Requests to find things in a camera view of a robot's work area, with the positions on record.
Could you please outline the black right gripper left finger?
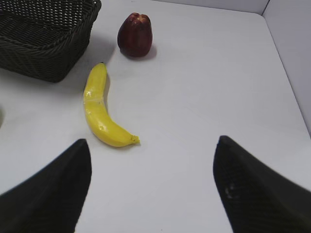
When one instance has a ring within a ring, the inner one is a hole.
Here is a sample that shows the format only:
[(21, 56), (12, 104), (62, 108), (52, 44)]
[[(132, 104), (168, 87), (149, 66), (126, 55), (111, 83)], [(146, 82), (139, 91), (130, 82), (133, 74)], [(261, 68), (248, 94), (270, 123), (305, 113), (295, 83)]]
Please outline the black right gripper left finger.
[(79, 139), (36, 174), (1, 194), (2, 233), (73, 233), (88, 193), (92, 166)]

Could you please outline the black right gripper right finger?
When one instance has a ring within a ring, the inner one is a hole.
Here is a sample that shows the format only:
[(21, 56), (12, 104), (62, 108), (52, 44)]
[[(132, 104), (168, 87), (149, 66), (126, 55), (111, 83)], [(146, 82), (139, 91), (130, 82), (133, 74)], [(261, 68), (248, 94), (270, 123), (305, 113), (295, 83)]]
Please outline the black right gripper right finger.
[(235, 233), (309, 233), (311, 193), (262, 163), (229, 136), (219, 137), (214, 181)]

